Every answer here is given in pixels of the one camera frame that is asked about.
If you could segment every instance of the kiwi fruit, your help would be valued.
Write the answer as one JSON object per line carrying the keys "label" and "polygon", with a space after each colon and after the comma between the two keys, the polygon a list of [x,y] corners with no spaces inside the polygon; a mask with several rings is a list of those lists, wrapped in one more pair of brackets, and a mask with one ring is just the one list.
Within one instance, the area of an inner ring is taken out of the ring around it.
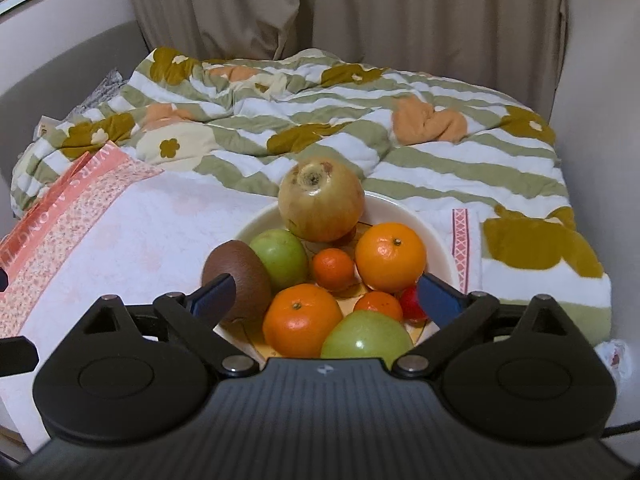
{"label": "kiwi fruit", "polygon": [[204,263],[202,285],[225,272],[236,282],[236,302],[222,322],[261,319],[271,303],[271,279],[257,254],[240,240],[216,247]]}

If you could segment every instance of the striped comforter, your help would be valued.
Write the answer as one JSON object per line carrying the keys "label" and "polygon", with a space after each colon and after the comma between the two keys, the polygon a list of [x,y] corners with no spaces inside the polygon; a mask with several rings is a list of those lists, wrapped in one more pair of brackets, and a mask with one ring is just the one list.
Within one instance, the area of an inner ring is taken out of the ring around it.
{"label": "striped comforter", "polygon": [[472,209],[484,290],[511,302],[548,292],[591,342],[609,336],[609,279],[575,230],[554,133],[500,92],[315,49],[280,61],[199,61],[160,48],[118,96],[28,147],[14,170],[15,213],[108,140],[249,193],[277,195],[296,160],[321,155],[414,210]]}

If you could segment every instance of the black cable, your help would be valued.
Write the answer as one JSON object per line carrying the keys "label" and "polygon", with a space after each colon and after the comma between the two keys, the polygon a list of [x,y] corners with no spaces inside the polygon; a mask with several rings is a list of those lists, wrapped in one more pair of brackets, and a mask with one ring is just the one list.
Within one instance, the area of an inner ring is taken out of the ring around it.
{"label": "black cable", "polygon": [[11,460],[11,462],[20,465],[21,462],[19,460],[16,460],[14,457],[7,455],[7,453],[4,453],[2,451],[0,451],[0,456],[5,457],[7,460]]}
{"label": "black cable", "polygon": [[629,422],[627,424],[620,424],[620,426],[611,426],[610,428],[605,428],[602,432],[602,438],[609,438],[610,436],[633,433],[635,431],[640,431],[640,420]]}

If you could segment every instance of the curtain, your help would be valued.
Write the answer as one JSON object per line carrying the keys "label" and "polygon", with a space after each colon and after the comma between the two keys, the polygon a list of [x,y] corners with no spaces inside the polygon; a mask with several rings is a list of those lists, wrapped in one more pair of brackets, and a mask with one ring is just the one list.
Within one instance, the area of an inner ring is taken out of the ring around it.
{"label": "curtain", "polygon": [[151,47],[200,59],[316,47],[495,88],[546,118],[564,53],[565,0],[132,1]]}

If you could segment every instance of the red cherry tomato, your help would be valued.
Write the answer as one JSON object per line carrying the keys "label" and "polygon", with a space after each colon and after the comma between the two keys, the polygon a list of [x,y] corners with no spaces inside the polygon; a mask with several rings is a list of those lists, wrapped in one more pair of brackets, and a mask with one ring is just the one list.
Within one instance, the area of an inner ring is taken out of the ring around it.
{"label": "red cherry tomato", "polygon": [[415,285],[406,288],[400,295],[400,306],[404,319],[412,323],[427,321],[429,318],[418,303],[418,288]]}

